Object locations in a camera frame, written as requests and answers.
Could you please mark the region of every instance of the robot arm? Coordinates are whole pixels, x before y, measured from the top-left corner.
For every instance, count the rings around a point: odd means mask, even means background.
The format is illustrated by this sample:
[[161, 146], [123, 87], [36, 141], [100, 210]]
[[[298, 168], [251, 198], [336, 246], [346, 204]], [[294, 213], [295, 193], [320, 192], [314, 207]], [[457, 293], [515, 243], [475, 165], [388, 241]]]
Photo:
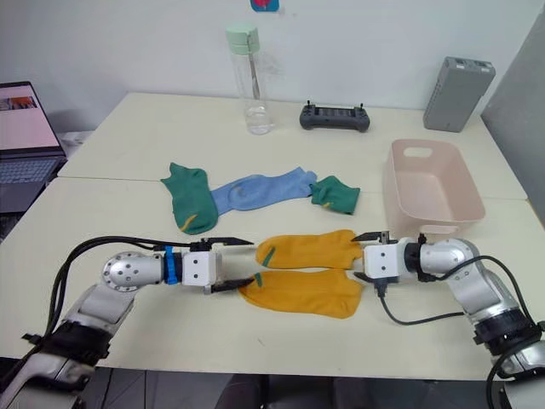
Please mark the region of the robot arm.
[[26, 336], [39, 344], [39, 351], [28, 358], [3, 391], [0, 409], [80, 407], [82, 402], [73, 392], [85, 387], [97, 362], [108, 356], [110, 340], [145, 285], [196, 285], [210, 294], [249, 284], [253, 279], [225, 280], [221, 253], [211, 251], [218, 242], [251, 244], [234, 238], [204, 239], [191, 243], [186, 253], [166, 247], [164, 256], [138, 251], [113, 256], [101, 271], [100, 283], [79, 297], [49, 337]]
[[[473, 244], [462, 239], [446, 239], [430, 245], [423, 235], [418, 241], [411, 238], [397, 241], [390, 240], [388, 232], [380, 232], [366, 233], [355, 240], [370, 239], [379, 239], [381, 243], [365, 247], [365, 274], [357, 275], [374, 283], [379, 297], [383, 299], [386, 286], [397, 282], [400, 276], [417, 274], [423, 282], [444, 280], [474, 327], [474, 341], [490, 350], [493, 361], [502, 359], [498, 375], [521, 380], [506, 383], [512, 407], [539, 407], [526, 404], [533, 395], [543, 399], [545, 390], [542, 382], [536, 382], [538, 378], [543, 380], [545, 373], [542, 328], [531, 320], [524, 304], [521, 311], [497, 275], [480, 260], [472, 262], [475, 257], [496, 259], [480, 256]], [[501, 262], [499, 264], [509, 273]]]

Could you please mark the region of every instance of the green bottle cap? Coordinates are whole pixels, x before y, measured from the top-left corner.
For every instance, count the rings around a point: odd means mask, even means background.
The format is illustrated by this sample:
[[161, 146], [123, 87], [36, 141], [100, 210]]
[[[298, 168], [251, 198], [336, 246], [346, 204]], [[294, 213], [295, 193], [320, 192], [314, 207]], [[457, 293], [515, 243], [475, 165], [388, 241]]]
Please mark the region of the green bottle cap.
[[225, 30], [229, 48], [236, 55], [249, 55], [259, 51], [257, 27], [249, 23], [231, 24]]

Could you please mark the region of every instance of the green sock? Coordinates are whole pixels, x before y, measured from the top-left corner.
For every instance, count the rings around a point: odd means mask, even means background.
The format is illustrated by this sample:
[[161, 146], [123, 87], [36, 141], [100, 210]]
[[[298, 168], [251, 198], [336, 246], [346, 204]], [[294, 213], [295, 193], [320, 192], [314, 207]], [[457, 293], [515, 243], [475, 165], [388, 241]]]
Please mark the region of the green sock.
[[334, 176], [327, 176], [311, 186], [313, 205], [352, 215], [358, 202], [359, 187], [348, 187]]
[[170, 164], [170, 176], [161, 179], [172, 195], [172, 212], [178, 228], [187, 234], [210, 230], [218, 221], [218, 210], [202, 169]]

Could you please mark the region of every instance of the game controller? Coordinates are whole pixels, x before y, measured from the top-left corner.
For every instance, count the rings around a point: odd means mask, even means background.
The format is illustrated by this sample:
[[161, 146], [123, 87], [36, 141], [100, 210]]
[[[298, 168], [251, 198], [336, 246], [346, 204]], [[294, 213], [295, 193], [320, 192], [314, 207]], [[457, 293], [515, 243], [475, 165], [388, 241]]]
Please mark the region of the game controller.
[[299, 116], [299, 123], [305, 130], [319, 127], [365, 132], [370, 121], [364, 104], [354, 108], [331, 108], [316, 107], [307, 101]]

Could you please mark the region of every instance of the water bottle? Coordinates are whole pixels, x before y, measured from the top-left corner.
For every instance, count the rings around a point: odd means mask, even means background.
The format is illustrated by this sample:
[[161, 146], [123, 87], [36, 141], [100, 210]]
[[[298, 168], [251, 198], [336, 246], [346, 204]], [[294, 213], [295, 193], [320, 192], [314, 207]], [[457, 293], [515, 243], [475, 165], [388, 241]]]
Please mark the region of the water bottle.
[[226, 34], [246, 126], [252, 134], [266, 134], [273, 128], [273, 121], [267, 110], [265, 85], [262, 81], [257, 27], [234, 24], [226, 29]]

